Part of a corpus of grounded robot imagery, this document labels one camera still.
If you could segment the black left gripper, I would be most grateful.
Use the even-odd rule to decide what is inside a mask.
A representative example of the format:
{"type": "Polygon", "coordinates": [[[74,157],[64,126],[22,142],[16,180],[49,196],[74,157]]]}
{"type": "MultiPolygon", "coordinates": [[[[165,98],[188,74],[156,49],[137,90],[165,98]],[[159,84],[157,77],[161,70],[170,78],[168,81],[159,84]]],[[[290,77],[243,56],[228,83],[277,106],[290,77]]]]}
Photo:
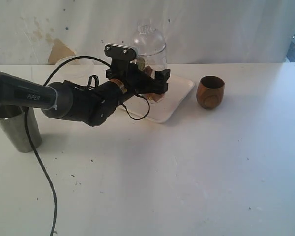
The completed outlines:
{"type": "Polygon", "coordinates": [[[130,60],[112,59],[106,70],[106,96],[134,96],[148,93],[165,94],[168,91],[170,69],[155,71],[154,79],[138,69],[130,60]]]}

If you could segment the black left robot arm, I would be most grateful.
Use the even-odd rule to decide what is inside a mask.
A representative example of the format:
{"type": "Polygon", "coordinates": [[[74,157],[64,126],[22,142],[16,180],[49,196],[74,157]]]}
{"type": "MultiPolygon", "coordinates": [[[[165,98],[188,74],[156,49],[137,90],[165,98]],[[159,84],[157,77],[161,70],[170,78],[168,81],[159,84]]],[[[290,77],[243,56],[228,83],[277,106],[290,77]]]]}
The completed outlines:
{"type": "Polygon", "coordinates": [[[156,71],[152,78],[131,60],[113,59],[101,85],[82,86],[70,81],[40,85],[0,71],[0,106],[40,108],[53,119],[100,126],[125,101],[144,94],[165,94],[170,70],[156,71]]]}

